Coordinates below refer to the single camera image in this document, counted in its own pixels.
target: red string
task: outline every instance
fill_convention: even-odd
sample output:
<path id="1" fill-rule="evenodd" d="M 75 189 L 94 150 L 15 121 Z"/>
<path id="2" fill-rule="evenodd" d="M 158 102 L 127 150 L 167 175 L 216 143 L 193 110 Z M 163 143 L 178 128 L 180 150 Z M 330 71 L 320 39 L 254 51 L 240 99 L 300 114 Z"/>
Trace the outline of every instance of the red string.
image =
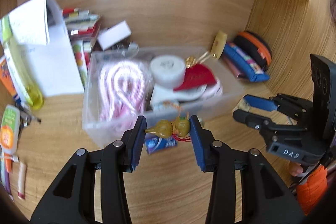
<path id="1" fill-rule="evenodd" d="M 180 138 L 178 136 L 176 136 L 175 134 L 172 135 L 174 140 L 177 140 L 179 142 L 191 142 L 191 137 L 188 136 L 188 137 L 185 137 L 185 138 Z"/>

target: plastic storage box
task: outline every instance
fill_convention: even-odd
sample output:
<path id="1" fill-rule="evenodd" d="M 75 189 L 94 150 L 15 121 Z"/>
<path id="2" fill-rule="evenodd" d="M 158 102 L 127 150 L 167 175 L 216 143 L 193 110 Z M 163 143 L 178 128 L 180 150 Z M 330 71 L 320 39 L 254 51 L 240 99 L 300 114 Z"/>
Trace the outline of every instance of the plastic storage box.
<path id="1" fill-rule="evenodd" d="M 98 92 L 98 76 L 102 64 L 120 58 L 122 54 L 126 58 L 136 58 L 147 60 L 158 55 L 177 55 L 182 58 L 189 56 L 199 57 L 206 52 L 203 47 L 144 47 L 137 51 L 106 51 L 93 52 L 90 60 L 88 77 L 86 80 L 82 127 L 88 133 L 90 138 L 101 148 L 104 148 L 111 142 L 122 137 L 124 132 L 116 130 L 118 124 L 132 122 L 134 117 L 122 117 L 109 122 L 101 122 L 99 120 L 100 113 L 100 95 Z M 243 92 L 243 87 L 238 80 L 234 78 L 232 73 L 221 63 L 213 58 L 204 62 L 213 74 L 219 78 L 223 86 L 223 95 L 219 97 L 209 98 L 207 100 L 198 100 L 193 102 L 182 103 L 182 115 L 187 112 L 189 115 L 197 115 L 203 120 L 209 120 L 214 117 L 223 115 L 231 111 L 235 104 L 239 101 L 239 96 Z M 146 111 L 142 115 L 146 117 L 147 128 L 154 126 L 159 120 L 173 120 L 177 117 L 178 111 L 175 109 L 164 109 L 159 112 Z"/>

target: yellow bottle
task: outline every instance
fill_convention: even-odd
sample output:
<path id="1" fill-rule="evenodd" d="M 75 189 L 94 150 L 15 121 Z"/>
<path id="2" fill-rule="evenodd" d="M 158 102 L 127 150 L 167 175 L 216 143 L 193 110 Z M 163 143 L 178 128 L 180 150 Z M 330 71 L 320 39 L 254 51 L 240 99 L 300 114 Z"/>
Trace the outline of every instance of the yellow bottle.
<path id="1" fill-rule="evenodd" d="M 9 72 L 15 79 L 21 93 L 30 107 L 34 110 L 40 109 L 44 104 L 42 93 L 37 84 L 31 79 L 22 61 L 18 44 L 12 35 L 8 15 L 1 19 L 1 28 L 3 38 L 2 46 L 5 52 Z"/>

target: metal screw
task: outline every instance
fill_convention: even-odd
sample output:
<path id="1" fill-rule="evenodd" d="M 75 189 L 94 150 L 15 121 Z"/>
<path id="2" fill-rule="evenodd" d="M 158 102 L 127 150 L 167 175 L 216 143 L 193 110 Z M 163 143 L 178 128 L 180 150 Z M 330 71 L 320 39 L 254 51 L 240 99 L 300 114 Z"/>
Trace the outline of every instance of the metal screw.
<path id="1" fill-rule="evenodd" d="M 123 145 L 123 141 L 122 140 L 116 140 L 113 142 L 113 146 L 115 147 L 120 147 Z"/>
<path id="2" fill-rule="evenodd" d="M 250 153 L 253 155 L 253 156 L 259 156 L 260 155 L 260 151 L 256 148 L 252 148 L 250 150 Z"/>
<path id="3" fill-rule="evenodd" d="M 214 147 L 221 147 L 222 144 L 223 144 L 223 143 L 222 143 L 221 141 L 217 141 L 217 140 L 212 142 L 212 145 L 213 145 Z"/>
<path id="4" fill-rule="evenodd" d="M 80 148 L 76 151 L 76 154 L 78 156 L 83 156 L 85 154 L 85 149 L 84 148 Z"/>

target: white card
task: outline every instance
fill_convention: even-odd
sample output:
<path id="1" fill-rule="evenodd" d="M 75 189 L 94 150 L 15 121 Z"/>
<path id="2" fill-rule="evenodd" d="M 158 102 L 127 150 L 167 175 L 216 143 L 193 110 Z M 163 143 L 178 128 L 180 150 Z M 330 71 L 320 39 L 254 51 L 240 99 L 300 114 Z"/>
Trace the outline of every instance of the white card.
<path id="1" fill-rule="evenodd" d="M 107 48 L 125 39 L 126 37 L 129 37 L 130 35 L 131 30 L 124 20 L 110 29 L 101 31 L 97 40 L 103 51 L 105 51 Z"/>

